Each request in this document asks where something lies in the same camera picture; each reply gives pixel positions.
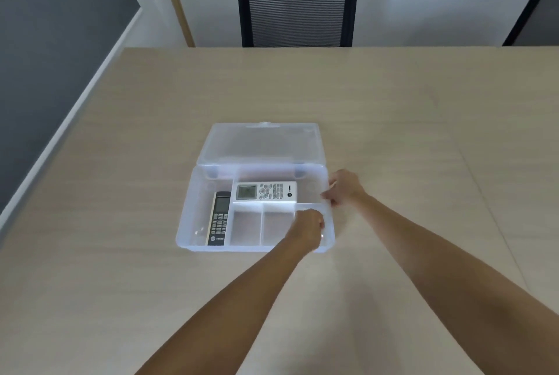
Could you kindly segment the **clear plastic lidded storage box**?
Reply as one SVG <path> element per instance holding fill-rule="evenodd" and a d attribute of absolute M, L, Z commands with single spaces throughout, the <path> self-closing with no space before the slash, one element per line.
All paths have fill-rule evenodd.
<path fill-rule="evenodd" d="M 329 172 L 320 130 L 315 123 L 216 123 L 194 167 L 176 244 L 192 252 L 233 252 L 207 246 L 213 196 L 247 181 L 296 181 L 296 203 L 324 203 Z M 258 202 L 258 204 L 294 204 Z"/>

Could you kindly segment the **person's right hand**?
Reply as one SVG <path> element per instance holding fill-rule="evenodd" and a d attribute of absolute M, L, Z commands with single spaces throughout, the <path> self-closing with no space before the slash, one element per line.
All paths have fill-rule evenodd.
<path fill-rule="evenodd" d="M 347 169 L 340 169 L 337 171 L 346 172 L 346 202 L 343 205 L 354 205 L 365 200 L 369 196 L 361 185 L 357 174 Z"/>

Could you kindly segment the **person's right forearm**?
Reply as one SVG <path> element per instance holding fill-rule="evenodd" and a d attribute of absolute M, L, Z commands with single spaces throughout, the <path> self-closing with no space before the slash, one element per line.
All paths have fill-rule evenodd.
<path fill-rule="evenodd" d="M 559 314 L 367 193 L 352 195 L 351 203 L 481 372 L 559 375 Z"/>

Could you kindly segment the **black mesh office chair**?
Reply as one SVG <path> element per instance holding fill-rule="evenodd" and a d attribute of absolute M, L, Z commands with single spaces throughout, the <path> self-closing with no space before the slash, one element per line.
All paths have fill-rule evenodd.
<path fill-rule="evenodd" d="M 352 47 L 357 0 L 238 0 L 242 47 Z"/>
<path fill-rule="evenodd" d="M 559 46 L 559 0 L 529 0 L 503 46 Z"/>

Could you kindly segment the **person's left hand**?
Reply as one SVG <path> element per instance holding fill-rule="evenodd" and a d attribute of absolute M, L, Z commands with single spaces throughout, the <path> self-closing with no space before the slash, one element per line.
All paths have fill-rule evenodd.
<path fill-rule="evenodd" d="M 286 233 L 285 239 L 305 254 L 318 249 L 323 238 L 324 216 L 316 209 L 295 212 L 295 218 Z"/>

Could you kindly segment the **white remote control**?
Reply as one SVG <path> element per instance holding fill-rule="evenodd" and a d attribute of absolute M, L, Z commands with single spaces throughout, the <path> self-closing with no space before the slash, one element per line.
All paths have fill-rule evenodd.
<path fill-rule="evenodd" d="M 233 202 L 296 203 L 296 181 L 247 181 L 236 184 Z"/>

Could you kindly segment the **clear plastic divider tray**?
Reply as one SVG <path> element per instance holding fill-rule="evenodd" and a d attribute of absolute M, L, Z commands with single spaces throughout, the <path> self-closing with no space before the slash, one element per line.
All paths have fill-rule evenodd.
<path fill-rule="evenodd" d="M 316 252 L 325 252 L 336 242 L 330 206 L 324 203 L 238 204 L 230 206 L 225 248 L 234 252 L 269 252 L 282 240 L 298 211 L 319 211 L 325 226 Z"/>

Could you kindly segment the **person's left forearm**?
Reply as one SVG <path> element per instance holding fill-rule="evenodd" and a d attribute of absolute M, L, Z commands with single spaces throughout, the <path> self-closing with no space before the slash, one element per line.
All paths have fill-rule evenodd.
<path fill-rule="evenodd" d="M 135 375 L 235 375 L 279 293 L 320 238 L 288 232 L 202 306 Z"/>

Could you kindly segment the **black remote control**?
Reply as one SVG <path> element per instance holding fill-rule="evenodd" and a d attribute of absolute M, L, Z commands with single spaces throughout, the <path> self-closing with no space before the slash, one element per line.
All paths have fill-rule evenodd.
<path fill-rule="evenodd" d="M 218 191 L 213 196 L 207 236 L 207 246 L 224 246 L 227 232 L 231 192 Z"/>

